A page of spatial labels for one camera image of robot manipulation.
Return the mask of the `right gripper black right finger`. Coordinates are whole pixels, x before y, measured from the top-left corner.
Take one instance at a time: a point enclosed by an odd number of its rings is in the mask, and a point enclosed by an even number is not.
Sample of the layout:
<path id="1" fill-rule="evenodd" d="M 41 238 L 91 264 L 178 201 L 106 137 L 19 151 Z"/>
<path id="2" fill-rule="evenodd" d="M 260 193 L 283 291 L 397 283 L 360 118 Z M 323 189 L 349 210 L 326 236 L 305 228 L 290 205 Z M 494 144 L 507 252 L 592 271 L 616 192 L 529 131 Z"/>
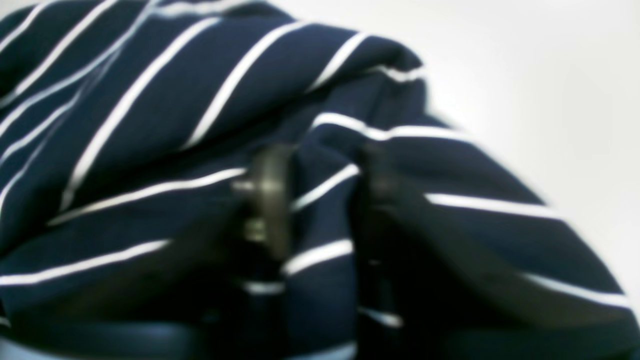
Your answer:
<path id="1" fill-rule="evenodd" d="M 630 309 L 526 272 L 439 213 L 384 148 L 350 201 L 358 360 L 637 360 Z"/>

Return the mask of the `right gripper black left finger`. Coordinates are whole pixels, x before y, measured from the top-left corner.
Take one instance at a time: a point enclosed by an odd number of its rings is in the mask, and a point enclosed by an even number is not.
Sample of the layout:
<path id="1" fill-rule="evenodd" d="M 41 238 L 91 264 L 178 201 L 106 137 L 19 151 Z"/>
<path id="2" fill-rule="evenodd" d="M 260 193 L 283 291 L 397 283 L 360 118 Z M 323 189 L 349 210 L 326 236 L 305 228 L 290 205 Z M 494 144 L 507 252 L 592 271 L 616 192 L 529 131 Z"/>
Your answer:
<path id="1" fill-rule="evenodd" d="M 231 195 L 176 240 L 85 289 L 21 312 L 2 339 L 64 360 L 210 360 L 238 353 L 240 278 L 290 257 L 294 145 L 265 145 Z"/>

